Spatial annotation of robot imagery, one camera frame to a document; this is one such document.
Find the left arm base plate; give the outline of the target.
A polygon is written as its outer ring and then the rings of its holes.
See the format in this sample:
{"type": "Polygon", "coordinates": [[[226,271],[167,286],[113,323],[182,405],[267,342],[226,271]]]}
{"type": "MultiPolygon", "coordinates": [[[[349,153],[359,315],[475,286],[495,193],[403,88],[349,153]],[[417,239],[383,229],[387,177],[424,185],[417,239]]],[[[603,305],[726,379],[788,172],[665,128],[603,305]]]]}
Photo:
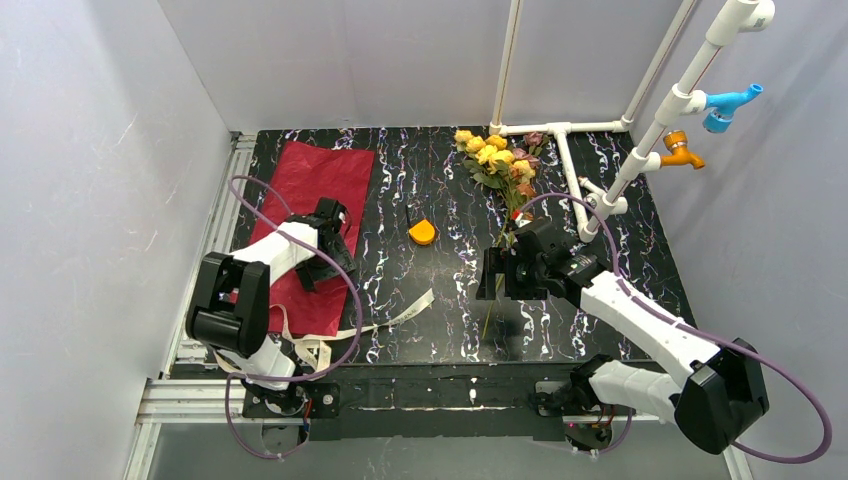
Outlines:
{"type": "Polygon", "coordinates": [[[341,388],[332,382],[301,382],[271,390],[245,380],[242,416],[245,418],[329,419],[339,415],[341,388]]]}

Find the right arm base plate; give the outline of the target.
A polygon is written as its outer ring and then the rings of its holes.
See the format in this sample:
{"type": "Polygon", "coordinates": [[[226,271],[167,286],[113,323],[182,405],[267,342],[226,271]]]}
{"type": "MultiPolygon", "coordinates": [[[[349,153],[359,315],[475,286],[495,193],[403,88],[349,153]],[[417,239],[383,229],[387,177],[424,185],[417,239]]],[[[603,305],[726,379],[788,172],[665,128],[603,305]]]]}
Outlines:
{"type": "Polygon", "coordinates": [[[530,404],[539,416],[563,421],[574,453],[598,456],[612,451],[623,443],[633,424],[632,409],[603,403],[570,380],[537,382],[530,404]]]}

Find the pink fake flower bunch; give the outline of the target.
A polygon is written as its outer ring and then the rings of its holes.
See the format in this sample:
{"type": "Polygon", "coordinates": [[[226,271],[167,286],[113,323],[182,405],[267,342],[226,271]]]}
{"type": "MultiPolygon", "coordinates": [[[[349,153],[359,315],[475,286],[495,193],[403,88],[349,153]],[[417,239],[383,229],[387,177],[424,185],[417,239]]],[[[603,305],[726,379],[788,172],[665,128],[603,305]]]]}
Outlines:
{"type": "Polygon", "coordinates": [[[536,196],[532,185],[541,164],[539,155],[547,142],[542,132],[531,132],[523,136],[524,146],[512,150],[514,161],[510,167],[510,178],[515,190],[526,199],[536,196]]]}

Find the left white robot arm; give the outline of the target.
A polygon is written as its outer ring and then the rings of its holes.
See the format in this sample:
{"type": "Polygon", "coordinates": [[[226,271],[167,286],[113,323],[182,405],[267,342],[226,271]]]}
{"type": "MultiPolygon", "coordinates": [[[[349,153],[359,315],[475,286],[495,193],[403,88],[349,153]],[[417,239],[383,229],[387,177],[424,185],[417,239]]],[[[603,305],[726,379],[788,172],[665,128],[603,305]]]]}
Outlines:
{"type": "Polygon", "coordinates": [[[185,320],[187,336],[260,387],[286,390],[296,364],[269,337],[271,287],[294,272],[301,288],[314,292],[318,284],[351,273],[342,233],[347,217],[344,205],[322,197],[312,213],[290,216],[245,248],[206,254],[185,320]]]}

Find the yellow fake flower bunch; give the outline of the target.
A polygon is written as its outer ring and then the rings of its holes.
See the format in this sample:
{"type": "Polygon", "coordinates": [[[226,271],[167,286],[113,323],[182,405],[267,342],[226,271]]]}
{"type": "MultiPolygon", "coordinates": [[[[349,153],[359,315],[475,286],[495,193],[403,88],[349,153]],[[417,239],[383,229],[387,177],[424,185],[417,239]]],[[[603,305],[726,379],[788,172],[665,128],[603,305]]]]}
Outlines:
{"type": "Polygon", "coordinates": [[[483,138],[470,130],[458,129],[453,134],[454,146],[464,156],[461,164],[469,171],[472,180],[483,189],[489,189],[503,201],[506,215],[496,246],[504,246],[510,234],[509,223],[520,215],[520,208],[532,199],[520,195],[510,178],[510,167],[514,161],[509,141],[501,135],[483,138]]]}

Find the red wrapping paper sheet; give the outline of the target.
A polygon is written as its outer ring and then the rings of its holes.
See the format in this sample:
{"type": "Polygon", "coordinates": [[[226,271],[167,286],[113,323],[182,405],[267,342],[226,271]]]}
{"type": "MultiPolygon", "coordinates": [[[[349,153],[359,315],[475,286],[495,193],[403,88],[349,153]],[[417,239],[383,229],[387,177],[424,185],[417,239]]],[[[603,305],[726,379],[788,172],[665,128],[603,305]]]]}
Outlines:
{"type": "MultiPolygon", "coordinates": [[[[351,226],[343,230],[348,249],[355,252],[374,160],[375,153],[369,150],[330,150],[289,142],[269,181],[286,202],[269,193],[261,204],[261,212],[278,223],[287,216],[287,207],[295,214],[309,214],[321,198],[337,200],[351,217],[351,226]]],[[[287,316],[289,331],[294,336],[334,336],[349,297],[348,287],[340,276],[321,281],[314,292],[308,292],[291,271],[270,290],[269,330],[281,332],[283,317],[287,316]]]]}

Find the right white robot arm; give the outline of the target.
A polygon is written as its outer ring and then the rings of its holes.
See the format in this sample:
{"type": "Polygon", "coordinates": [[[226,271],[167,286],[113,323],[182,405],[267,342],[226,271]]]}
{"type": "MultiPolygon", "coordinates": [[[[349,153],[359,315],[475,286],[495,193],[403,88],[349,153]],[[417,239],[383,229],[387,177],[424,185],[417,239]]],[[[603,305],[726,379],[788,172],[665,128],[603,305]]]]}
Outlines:
{"type": "Polygon", "coordinates": [[[510,245],[486,249],[477,299],[496,299],[498,282],[512,300],[565,299],[623,334],[661,369],[598,354],[557,390],[535,394],[543,412],[628,407],[676,425],[696,447],[720,454],[769,411],[762,369],[744,353],[749,343],[718,346],[696,336],[617,276],[598,247],[571,247],[549,220],[527,223],[510,245]]]}

